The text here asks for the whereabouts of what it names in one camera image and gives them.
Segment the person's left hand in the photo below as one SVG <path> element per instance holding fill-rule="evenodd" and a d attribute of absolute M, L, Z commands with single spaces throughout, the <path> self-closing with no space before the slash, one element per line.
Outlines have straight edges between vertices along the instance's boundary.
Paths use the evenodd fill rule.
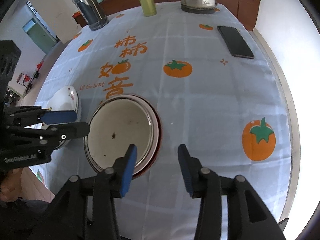
<path fill-rule="evenodd" d="M 23 168 L 17 168 L 7 173 L 7 176 L 1 182 L 1 201 L 14 202 L 20 197 L 22 172 Z"/>

